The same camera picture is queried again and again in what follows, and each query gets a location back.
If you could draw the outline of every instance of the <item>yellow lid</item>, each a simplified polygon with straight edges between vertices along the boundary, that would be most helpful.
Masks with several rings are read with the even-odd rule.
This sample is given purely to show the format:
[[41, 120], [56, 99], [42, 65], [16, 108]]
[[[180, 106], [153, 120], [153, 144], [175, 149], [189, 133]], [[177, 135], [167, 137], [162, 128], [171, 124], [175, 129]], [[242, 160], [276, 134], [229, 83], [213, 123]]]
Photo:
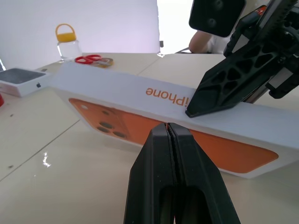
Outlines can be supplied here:
[[[64, 34], [58, 34], [58, 29], [59, 27], [63, 26], [63, 25], [66, 25], [68, 27], [71, 28], [72, 30], [72, 33], [64, 33]], [[75, 30], [73, 27], [71, 27], [71, 25], [69, 24], [66, 24], [66, 23], [62, 23], [62, 24], [59, 24], [57, 27], [56, 27], [56, 37], [57, 37], [57, 40], [59, 42], [71, 42], [71, 41], [75, 41], [77, 38], [76, 38], [76, 34], [75, 34]]]

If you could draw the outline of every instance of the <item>white backdrop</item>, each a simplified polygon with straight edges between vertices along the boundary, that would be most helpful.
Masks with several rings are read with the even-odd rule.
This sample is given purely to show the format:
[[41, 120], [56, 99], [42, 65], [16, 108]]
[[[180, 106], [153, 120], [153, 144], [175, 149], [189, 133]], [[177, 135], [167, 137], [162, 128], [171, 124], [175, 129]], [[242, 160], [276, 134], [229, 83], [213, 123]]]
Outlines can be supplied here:
[[71, 24], [83, 52], [159, 52], [157, 0], [1, 0], [0, 58], [36, 69], [60, 59], [55, 28]]

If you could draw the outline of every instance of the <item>jar handle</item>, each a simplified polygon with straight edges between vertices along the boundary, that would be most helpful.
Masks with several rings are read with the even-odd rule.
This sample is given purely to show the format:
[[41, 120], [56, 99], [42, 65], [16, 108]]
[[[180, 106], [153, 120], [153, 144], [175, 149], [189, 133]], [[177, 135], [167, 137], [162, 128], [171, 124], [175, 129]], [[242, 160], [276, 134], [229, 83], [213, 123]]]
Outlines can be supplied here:
[[61, 24], [59, 24], [59, 25], [56, 27], [56, 30], [55, 30], [56, 36], [58, 35], [58, 29], [59, 29], [59, 27], [61, 27], [61, 26], [63, 26], [63, 25], [66, 25], [66, 26], [68, 26], [69, 28], [71, 28], [71, 30], [73, 31], [72, 33], [75, 34], [75, 30], [74, 30], [74, 28], [73, 28], [70, 24], [67, 24], [67, 23], [61, 23]]

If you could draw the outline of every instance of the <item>white shirt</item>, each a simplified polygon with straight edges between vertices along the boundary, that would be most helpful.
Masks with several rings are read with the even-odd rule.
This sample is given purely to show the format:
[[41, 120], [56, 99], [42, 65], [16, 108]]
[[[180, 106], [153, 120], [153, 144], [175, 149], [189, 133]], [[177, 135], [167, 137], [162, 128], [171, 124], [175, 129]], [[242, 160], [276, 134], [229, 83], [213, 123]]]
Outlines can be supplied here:
[[212, 38], [207, 43], [207, 51], [212, 54], [223, 54], [229, 41], [230, 41], [230, 36], [228, 37], [212, 36]]

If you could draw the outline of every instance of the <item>red object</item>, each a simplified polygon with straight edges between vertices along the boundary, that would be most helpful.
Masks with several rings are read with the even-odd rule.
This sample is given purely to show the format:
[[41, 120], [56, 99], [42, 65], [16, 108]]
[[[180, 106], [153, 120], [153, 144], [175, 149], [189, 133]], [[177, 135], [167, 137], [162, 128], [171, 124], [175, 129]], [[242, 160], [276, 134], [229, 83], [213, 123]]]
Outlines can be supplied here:
[[3, 99], [3, 97], [0, 94], [0, 106], [2, 106], [3, 104], [4, 104], [4, 99]]
[[75, 59], [75, 62], [80, 63], [80, 64], [92, 64], [96, 61], [102, 60], [101, 55], [87, 55], [87, 56], [81, 56], [77, 57]]

